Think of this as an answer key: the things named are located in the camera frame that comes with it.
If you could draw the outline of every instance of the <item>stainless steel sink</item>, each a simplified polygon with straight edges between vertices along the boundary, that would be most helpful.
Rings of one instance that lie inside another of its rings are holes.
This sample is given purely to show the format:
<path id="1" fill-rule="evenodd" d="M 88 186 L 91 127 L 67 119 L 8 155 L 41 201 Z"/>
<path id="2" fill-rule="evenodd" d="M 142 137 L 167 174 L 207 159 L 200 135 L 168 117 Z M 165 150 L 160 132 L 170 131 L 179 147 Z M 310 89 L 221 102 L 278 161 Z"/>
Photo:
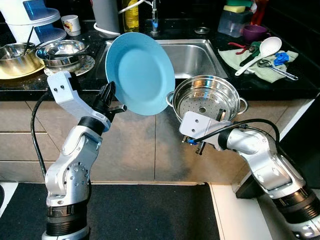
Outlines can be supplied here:
<path id="1" fill-rule="evenodd" d="M 212 75 L 227 78 L 209 40 L 180 39 L 157 40 L 168 54 L 176 79 L 188 79 L 198 75 Z M 106 53 L 112 41 L 106 41 L 106 47 L 96 68 L 96 77 L 105 79 Z"/>

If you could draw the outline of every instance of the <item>black floor mat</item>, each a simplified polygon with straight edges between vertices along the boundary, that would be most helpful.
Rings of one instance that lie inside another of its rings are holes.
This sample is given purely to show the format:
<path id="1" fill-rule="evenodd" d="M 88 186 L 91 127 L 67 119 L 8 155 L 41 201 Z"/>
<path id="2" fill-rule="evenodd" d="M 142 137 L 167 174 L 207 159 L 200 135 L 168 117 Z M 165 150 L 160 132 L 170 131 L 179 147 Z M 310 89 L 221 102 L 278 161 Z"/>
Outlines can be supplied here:
<path id="1" fill-rule="evenodd" d="M 20 183 L 0 218 L 0 239 L 40 240 L 44 184 Z M 91 240 L 219 240 L 208 184 L 92 185 Z"/>

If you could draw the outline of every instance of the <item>dish soap bottle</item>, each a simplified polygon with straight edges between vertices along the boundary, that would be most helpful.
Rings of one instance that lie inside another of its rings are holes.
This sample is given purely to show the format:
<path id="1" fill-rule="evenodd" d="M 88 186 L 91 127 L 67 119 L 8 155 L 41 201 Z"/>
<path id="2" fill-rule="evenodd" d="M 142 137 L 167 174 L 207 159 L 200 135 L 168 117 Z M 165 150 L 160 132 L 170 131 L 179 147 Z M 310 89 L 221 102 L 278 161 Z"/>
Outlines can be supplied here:
<path id="1" fill-rule="evenodd" d="M 126 8 L 132 4 L 136 4 L 138 0 L 122 0 L 122 7 Z M 138 6 L 135 6 L 123 13 L 124 31 L 139 32 L 139 11 Z"/>

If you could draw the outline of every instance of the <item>blue glove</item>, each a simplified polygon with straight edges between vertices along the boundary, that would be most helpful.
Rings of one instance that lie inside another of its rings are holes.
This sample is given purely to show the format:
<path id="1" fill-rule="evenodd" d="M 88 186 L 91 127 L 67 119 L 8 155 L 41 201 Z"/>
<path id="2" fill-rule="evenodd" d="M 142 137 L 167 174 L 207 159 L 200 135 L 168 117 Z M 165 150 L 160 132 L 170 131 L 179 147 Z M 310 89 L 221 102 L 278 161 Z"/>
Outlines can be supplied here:
<path id="1" fill-rule="evenodd" d="M 276 53 L 276 59 L 274 60 L 274 65 L 279 66 L 289 61 L 289 55 L 286 52 Z"/>

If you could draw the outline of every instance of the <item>metal bowl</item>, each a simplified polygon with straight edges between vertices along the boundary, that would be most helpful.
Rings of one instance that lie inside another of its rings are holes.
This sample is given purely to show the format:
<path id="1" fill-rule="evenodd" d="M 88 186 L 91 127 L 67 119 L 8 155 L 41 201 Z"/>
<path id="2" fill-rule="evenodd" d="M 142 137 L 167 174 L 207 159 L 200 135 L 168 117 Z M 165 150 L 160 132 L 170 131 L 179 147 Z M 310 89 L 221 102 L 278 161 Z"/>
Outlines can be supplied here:
<path id="1" fill-rule="evenodd" d="M 183 81 L 166 97 L 181 122 L 184 114 L 192 111 L 217 121 L 231 121 L 248 109 L 248 103 L 227 80 L 209 75 L 194 76 Z M 240 111 L 240 101 L 244 109 Z"/>
<path id="2" fill-rule="evenodd" d="M 77 40 L 62 40 L 49 43 L 36 51 L 36 56 L 43 62 L 43 64 L 50 69 L 61 69 L 79 65 L 80 60 L 85 56 L 67 56 L 58 57 L 52 60 L 48 59 L 48 55 L 55 54 L 74 54 L 85 48 L 85 44 Z"/>
<path id="3" fill-rule="evenodd" d="M 19 76 L 31 73 L 39 69 L 41 61 L 36 57 L 35 45 L 29 43 L 29 50 L 22 55 L 26 48 L 26 43 L 12 43 L 0 48 L 1 70 L 10 76 Z"/>

